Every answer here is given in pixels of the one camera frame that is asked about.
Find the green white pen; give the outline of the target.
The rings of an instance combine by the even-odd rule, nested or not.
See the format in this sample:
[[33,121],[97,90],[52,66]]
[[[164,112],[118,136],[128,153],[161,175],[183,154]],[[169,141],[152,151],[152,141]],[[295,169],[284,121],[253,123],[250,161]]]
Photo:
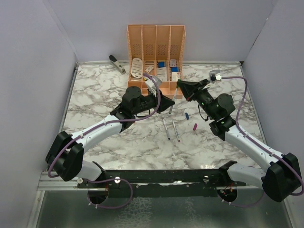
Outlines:
[[[176,89],[175,89],[175,92],[174,92],[174,95],[173,95],[173,98],[172,98],[172,101],[174,102],[174,104],[175,104],[175,99],[176,99],[177,92],[178,92],[178,86],[176,86]],[[172,113],[174,104],[170,107],[169,114]]]

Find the blue white pen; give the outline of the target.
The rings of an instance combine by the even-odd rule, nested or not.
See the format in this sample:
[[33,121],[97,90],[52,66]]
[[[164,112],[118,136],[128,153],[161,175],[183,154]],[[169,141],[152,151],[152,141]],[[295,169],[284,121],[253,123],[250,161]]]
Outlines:
[[170,140],[170,139],[171,139],[170,133],[169,133],[169,130],[168,130],[168,127],[167,127],[167,124],[166,124],[166,121],[165,121],[164,118],[163,118],[163,124],[164,124],[164,127],[165,127],[165,131],[166,131],[166,134],[167,134],[167,138],[168,138],[168,140]]

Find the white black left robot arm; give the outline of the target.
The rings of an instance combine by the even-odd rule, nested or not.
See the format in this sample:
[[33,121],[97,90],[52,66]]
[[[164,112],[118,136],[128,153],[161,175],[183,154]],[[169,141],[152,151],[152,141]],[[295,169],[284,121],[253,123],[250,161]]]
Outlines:
[[64,181],[77,177],[87,179],[96,188],[101,187],[105,181],[104,170],[96,162],[85,161],[84,154],[104,139],[129,128],[137,121],[137,114],[151,109],[161,113],[174,104],[160,91],[143,96],[140,88],[127,88],[122,102],[105,119],[79,132],[62,131],[56,136],[46,156],[49,171],[55,171]]

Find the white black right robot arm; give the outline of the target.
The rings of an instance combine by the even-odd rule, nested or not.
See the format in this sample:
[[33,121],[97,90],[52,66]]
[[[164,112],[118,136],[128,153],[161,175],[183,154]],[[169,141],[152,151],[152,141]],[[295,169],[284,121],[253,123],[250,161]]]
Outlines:
[[237,147],[259,165],[259,168],[254,168],[234,161],[228,162],[218,174],[219,182],[228,186],[234,181],[240,181],[258,187],[276,202],[290,195],[296,196],[295,190],[304,186],[297,157],[292,153],[276,151],[245,131],[238,119],[231,117],[235,110],[232,96],[220,94],[213,98],[208,92],[210,84],[207,79],[177,82],[185,99],[188,102],[196,101],[212,120],[209,125],[213,134]]

